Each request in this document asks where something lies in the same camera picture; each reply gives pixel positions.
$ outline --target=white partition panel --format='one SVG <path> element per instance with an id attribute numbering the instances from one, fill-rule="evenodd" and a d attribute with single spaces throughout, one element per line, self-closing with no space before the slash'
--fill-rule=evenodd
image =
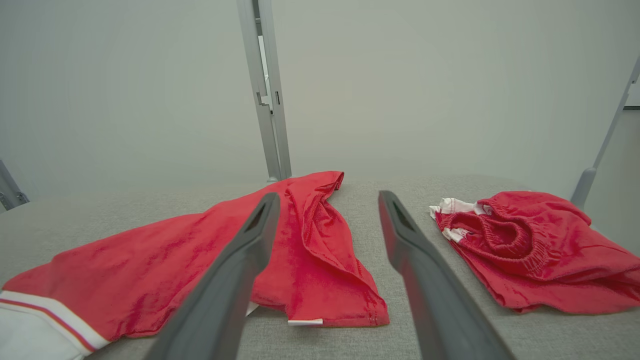
<path id="1" fill-rule="evenodd" d="M 619 0 L 274 1 L 292 172 L 486 174 L 569 197 L 640 51 L 639 13 Z"/>
<path id="2" fill-rule="evenodd" d="M 236 3 L 0 4 L 0 157 L 31 200 L 266 181 Z"/>

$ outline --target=folded red cloth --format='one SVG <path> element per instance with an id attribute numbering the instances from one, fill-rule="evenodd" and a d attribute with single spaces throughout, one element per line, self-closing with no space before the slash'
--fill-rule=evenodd
<path id="1" fill-rule="evenodd" d="M 640 306 L 640 258 L 592 230 L 571 202 L 501 192 L 432 207 L 440 230 L 502 306 L 600 314 Z"/>
<path id="2" fill-rule="evenodd" d="M 271 260 L 255 280 L 252 300 L 286 312 L 290 320 L 385 325 L 387 305 L 353 253 L 346 221 L 326 201 L 343 176 L 321 172 L 287 179 L 203 213 L 62 252 L 9 280 L 0 307 L 45 318 L 84 354 L 121 336 L 156 334 L 262 196 L 277 192 L 281 211 Z"/>

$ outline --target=red stripe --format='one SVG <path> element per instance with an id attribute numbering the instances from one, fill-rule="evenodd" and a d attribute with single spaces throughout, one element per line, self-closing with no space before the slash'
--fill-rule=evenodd
<path id="1" fill-rule="evenodd" d="M 27 303 L 24 303 L 24 302 L 18 302 L 18 301 L 6 300 L 6 299 L 0 299 L 0 302 L 4 302 L 5 304 L 11 304 L 11 305 L 16 305 L 16 306 L 28 307 L 30 309 L 38 310 L 38 311 L 41 311 L 41 312 L 45 313 L 48 317 L 50 317 L 53 320 L 55 320 L 58 324 L 60 324 L 60 326 L 64 327 L 68 332 L 70 332 L 73 336 L 75 336 L 78 339 L 78 341 L 80 341 L 80 343 L 87 350 L 89 350 L 90 352 L 96 351 L 96 348 L 91 346 L 91 344 L 89 344 L 89 342 L 86 341 L 82 337 L 82 335 L 80 335 L 76 330 L 74 330 L 74 328 L 72 328 L 71 326 L 67 325 L 67 323 L 65 323 L 61 318 L 57 317 L 54 313 L 52 313 L 48 309 L 45 309 L 44 307 L 40 307 L 40 306 L 27 304 Z"/>

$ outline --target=red garment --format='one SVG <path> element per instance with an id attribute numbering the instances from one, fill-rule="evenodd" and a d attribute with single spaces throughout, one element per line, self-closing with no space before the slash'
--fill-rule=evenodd
<path id="1" fill-rule="evenodd" d="M 262 196 L 277 192 L 281 211 L 271 261 L 255 280 L 252 301 L 282 310 L 290 320 L 385 325 L 387 305 L 353 254 L 346 221 L 326 201 L 343 176 L 287 179 L 203 213 L 62 252 L 9 280 L 0 306 L 46 316 L 90 351 L 121 336 L 157 334 Z"/>
<path id="2" fill-rule="evenodd" d="M 572 203 L 501 192 L 477 204 L 475 212 L 436 213 L 436 221 L 441 231 L 464 229 L 451 245 L 502 306 L 582 314 L 640 306 L 640 259 L 592 230 Z"/>

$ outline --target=gray plastic pole base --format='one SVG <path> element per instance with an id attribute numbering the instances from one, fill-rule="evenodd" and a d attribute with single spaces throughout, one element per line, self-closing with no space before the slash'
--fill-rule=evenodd
<path id="1" fill-rule="evenodd" d="M 571 196 L 571 202 L 576 205 L 580 210 L 584 210 L 584 203 L 587 201 L 587 196 L 593 185 L 593 180 L 596 177 L 596 168 L 590 167 L 582 172 L 578 185 L 575 187 L 575 191 Z"/>

